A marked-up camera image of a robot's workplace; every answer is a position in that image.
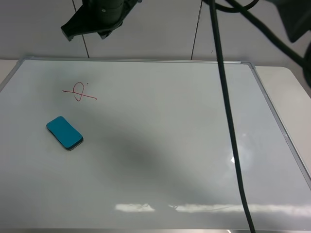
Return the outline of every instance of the black cord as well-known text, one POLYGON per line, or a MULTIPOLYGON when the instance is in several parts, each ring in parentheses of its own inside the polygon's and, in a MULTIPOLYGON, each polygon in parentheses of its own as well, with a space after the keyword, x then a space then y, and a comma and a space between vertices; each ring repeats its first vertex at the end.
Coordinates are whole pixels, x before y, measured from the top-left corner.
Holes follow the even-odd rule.
POLYGON ((240 160, 239 160, 239 151, 238 151, 237 140, 236 140, 235 131, 234 131, 234 124, 233 124, 233 118, 232 118, 231 107, 230 107, 228 86, 227 86, 227 81, 225 77, 224 58, 223 58, 223 52, 222 52, 222 45, 220 41, 220 33, 219 33, 219 27, 218 27, 215 0, 210 0, 209 3, 210 3, 210 6, 209 6, 210 18, 212 22, 214 41, 215 41, 215 47, 216 47, 217 64, 218 64, 220 82, 221 82, 222 91, 223 91, 225 113, 227 116, 227 122, 228 122, 228 127, 229 127, 235 170, 236 170, 237 180, 238 180, 238 187, 239 187, 243 209, 244 209, 246 219, 249 225, 249 229, 251 233, 255 233, 255 227, 253 224, 250 211, 248 209, 247 200, 246 200, 244 187, 243 187, 242 171, 241 171, 241 165, 240 165, 240 160))
MULTIPOLYGON (((203 0, 203 2, 205 2, 207 5, 209 5, 210 0, 203 0)), ((244 6, 244 9, 249 10, 251 9, 253 6, 255 6, 257 4, 257 2, 259 2, 259 0, 253 0, 250 4, 244 6)), ((223 12, 227 12, 227 13, 239 13, 240 11, 236 8, 231 8, 231 7, 226 7, 226 6, 222 6, 220 4, 216 3, 216 9, 223 11, 223 12)))
POLYGON ((311 73, 311 65, 299 56, 295 51, 291 50, 285 45, 273 32, 259 19, 253 16, 250 12, 245 10, 243 6, 237 3, 235 0, 226 0, 230 5, 240 11, 240 13, 247 18, 255 27, 257 27, 276 47, 278 47, 283 53, 289 56, 294 62, 300 65, 304 70, 311 73))

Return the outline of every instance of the white wall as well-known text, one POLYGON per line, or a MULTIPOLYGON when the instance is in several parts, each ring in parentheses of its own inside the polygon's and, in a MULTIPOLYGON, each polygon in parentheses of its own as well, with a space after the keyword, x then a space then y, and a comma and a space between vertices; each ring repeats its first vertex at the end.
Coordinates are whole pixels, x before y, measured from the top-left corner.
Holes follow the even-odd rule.
MULTIPOLYGON (((74 0, 79 8, 82 0, 74 0)), ((143 0, 106 40, 85 35, 91 58, 135 58, 189 60, 199 15, 200 0, 143 0)), ((239 0, 246 4, 250 0, 239 0)), ((311 33, 296 43, 287 39, 276 8, 260 0, 251 12, 300 55, 311 33)), ((0 58, 24 55, 87 57, 81 36, 68 42, 60 27, 74 14, 71 0, 10 0, 0 7, 0 58)), ((226 60, 251 61, 255 65, 288 67, 311 96, 301 69, 280 52, 240 14, 218 12, 226 60)), ((208 6, 203 4, 195 41, 194 60, 215 60, 208 6)))

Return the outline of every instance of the red scribble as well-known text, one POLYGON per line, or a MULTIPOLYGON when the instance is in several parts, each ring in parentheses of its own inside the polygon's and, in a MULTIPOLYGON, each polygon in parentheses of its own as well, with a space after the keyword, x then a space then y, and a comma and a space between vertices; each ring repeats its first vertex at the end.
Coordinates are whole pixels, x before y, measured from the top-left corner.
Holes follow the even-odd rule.
POLYGON ((74 95, 74 98, 75 98, 77 101, 80 101, 81 98, 82 98, 82 96, 90 97, 90 98, 93 98, 93 99, 97 100, 97 98, 95 98, 95 97, 93 97, 93 96, 83 95, 83 91, 84 91, 84 85, 83 85, 83 83, 82 83, 82 82, 77 82, 77 83, 73 86, 72 91, 63 91, 63 92, 69 92, 69 93, 73 93, 73 94, 80 95, 80 98, 79 98, 79 99, 77 99, 76 96, 74 95), (77 92, 74 91, 74 88, 76 87, 76 85, 77 85, 78 83, 80 83, 80 84, 82 85, 82 87, 83 87, 81 93, 77 93, 77 92))

